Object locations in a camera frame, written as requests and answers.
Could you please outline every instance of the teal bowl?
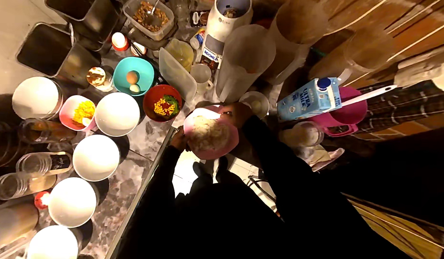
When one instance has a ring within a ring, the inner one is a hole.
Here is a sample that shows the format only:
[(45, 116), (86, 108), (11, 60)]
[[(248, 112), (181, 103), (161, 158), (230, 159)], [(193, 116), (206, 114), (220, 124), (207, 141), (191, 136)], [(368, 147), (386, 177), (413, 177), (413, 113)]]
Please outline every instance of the teal bowl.
[[(129, 90), (131, 84), (126, 80), (126, 74), (129, 71), (135, 71), (138, 74), (137, 85), (140, 88), (138, 93)], [(116, 66), (115, 72), (113, 72), (113, 86), (116, 90), (130, 96), (141, 96), (150, 89), (154, 78), (155, 71), (148, 61), (141, 58), (128, 57), (121, 60)]]

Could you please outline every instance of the pink bowl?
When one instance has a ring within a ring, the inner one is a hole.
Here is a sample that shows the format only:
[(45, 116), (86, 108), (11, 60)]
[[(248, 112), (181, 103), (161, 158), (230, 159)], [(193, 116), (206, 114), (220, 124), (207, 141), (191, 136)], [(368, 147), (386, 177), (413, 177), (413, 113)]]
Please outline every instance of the pink bowl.
[[(207, 106), (204, 108), (197, 108), (195, 109), (184, 121), (184, 133), (189, 135), (191, 137), (191, 133), (193, 131), (193, 128), (195, 126), (194, 119), (197, 116), (204, 116), (208, 119), (216, 119), (219, 123), (225, 124), (228, 126), (228, 129), (230, 131), (230, 137), (225, 145), (225, 147), (219, 149), (219, 150), (200, 150), (200, 151), (193, 151), (195, 155), (204, 160), (213, 160), (217, 159), (219, 157), (225, 156), (228, 154), (231, 150), (233, 150), (236, 145), (239, 142), (239, 136), (238, 136), (238, 129), (231, 125), (229, 121), (224, 120), (220, 118), (219, 111), (222, 109), (223, 106)], [(191, 141), (188, 142), (189, 147), (193, 149), (193, 144)]]
[(73, 116), (75, 115), (75, 109), (78, 108), (80, 103), (90, 101), (88, 98), (80, 96), (80, 95), (74, 95), (68, 98), (64, 106), (62, 106), (62, 109), (60, 109), (59, 112), (59, 119), (60, 122), (67, 128), (70, 128), (75, 131), (88, 131), (91, 130), (96, 126), (96, 122), (94, 120), (94, 117), (96, 116), (96, 113), (94, 112), (94, 116), (92, 117), (91, 123), (87, 127), (80, 127), (77, 126), (75, 123), (73, 123)]

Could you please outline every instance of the food container with nuts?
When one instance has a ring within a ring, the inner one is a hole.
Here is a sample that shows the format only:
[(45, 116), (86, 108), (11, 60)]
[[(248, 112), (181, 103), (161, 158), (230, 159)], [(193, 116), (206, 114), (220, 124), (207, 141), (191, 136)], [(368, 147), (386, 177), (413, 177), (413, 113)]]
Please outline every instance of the food container with nuts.
[(144, 13), (153, 8), (154, 0), (129, 0), (123, 7), (129, 21), (145, 35), (155, 41), (162, 40), (174, 25), (174, 14), (164, 3), (158, 1), (153, 15), (162, 20), (161, 25), (147, 24)]

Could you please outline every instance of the hand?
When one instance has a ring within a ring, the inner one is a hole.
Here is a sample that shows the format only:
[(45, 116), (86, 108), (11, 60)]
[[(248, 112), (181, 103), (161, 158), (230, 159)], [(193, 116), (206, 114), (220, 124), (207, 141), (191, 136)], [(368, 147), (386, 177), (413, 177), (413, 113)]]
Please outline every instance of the hand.
[(174, 134), (174, 137), (171, 140), (171, 146), (175, 147), (180, 152), (184, 152), (189, 137), (184, 134), (184, 126), (180, 126), (178, 130), (179, 131)]
[(241, 128), (244, 123), (254, 115), (252, 110), (244, 103), (236, 102), (224, 106), (219, 113), (230, 112), (230, 114), (222, 114), (222, 119), (228, 120), (233, 126)]

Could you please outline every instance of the blue cap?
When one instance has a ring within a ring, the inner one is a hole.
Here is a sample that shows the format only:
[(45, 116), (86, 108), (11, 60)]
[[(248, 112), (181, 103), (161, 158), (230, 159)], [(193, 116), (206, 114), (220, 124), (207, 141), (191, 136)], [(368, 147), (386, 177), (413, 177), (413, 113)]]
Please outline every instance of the blue cap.
[(331, 85), (331, 80), (328, 79), (327, 77), (325, 77), (325, 78), (321, 78), (321, 79), (318, 79), (317, 85), (318, 85), (318, 88), (319, 88), (320, 90), (323, 90), (323, 91), (324, 91), (324, 90), (326, 90), (326, 88), (327, 88), (328, 86)]

